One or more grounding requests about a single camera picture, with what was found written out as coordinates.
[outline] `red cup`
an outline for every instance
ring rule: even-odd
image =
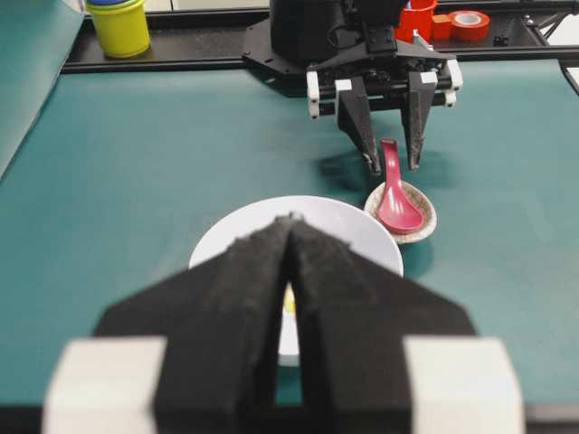
[[[436,0],[410,0],[412,9],[405,7],[400,17],[400,26],[396,27],[396,39],[404,42],[413,41],[413,30],[418,30],[421,37],[430,42],[432,39],[432,16],[437,5]]]

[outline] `blue lid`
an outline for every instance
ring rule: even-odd
[[[126,3],[129,0],[87,0],[87,3],[95,6],[110,6]]]

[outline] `spoon handle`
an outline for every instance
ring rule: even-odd
[[[380,140],[380,145],[384,150],[384,160],[386,163],[386,170],[384,171],[386,188],[392,185],[401,184],[400,175],[400,158],[398,158],[398,146],[395,140],[388,140],[383,138]]]

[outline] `orange block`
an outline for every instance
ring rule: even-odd
[[[432,16],[432,38],[433,39],[450,39],[451,38],[452,20],[448,15]]]

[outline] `speckled saucer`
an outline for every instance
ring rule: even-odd
[[[402,187],[408,200],[422,212],[422,215],[424,216],[424,224],[416,232],[408,233],[406,235],[392,233],[392,236],[398,244],[407,244],[424,240],[436,229],[436,210],[431,201],[428,200],[428,197],[426,197],[426,194],[418,190],[416,187],[406,183],[405,181],[402,181]],[[364,205],[364,211],[377,220],[376,212],[380,206],[380,202],[382,201],[383,194],[384,183],[381,183],[373,192],[370,193]]]

